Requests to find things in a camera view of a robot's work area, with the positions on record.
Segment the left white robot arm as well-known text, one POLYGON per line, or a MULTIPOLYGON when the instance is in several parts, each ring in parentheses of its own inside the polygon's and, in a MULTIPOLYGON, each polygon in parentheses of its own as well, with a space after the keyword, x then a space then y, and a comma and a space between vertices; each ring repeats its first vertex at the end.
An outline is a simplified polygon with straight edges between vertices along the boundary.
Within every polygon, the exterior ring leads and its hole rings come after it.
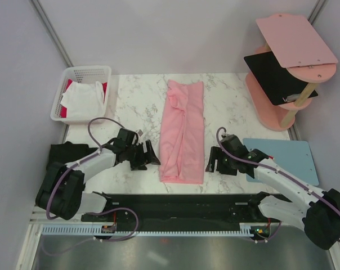
POLYGON ((121 128, 118 135, 83 158, 69 163, 52 163, 40 186, 35 204, 49 220, 70 220, 80 209, 86 182, 104 170, 127 161, 130 170, 160 165, 151 141, 138 142, 136 132, 121 128))

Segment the pink t shirt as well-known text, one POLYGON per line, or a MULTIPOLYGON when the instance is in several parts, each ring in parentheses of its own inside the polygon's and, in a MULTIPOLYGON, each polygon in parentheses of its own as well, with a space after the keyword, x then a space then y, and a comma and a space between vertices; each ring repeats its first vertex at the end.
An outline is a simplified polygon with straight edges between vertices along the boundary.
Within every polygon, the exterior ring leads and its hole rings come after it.
POLYGON ((168 81, 159 137, 159 177, 163 183, 203 184, 203 100, 202 81, 168 81))

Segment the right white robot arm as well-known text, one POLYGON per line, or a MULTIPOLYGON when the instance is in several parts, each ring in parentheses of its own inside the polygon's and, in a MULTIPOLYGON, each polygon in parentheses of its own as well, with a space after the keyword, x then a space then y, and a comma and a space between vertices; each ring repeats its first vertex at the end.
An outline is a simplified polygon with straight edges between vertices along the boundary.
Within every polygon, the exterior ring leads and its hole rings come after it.
POLYGON ((266 192, 258 193, 249 202, 251 220, 258 222, 266 217, 289 224, 323 250, 340 242, 340 192, 324 191, 300 180, 264 152, 249 151, 234 134, 217 134, 216 140, 218 145, 211 147, 206 172, 246 174, 285 197, 281 200, 266 192))

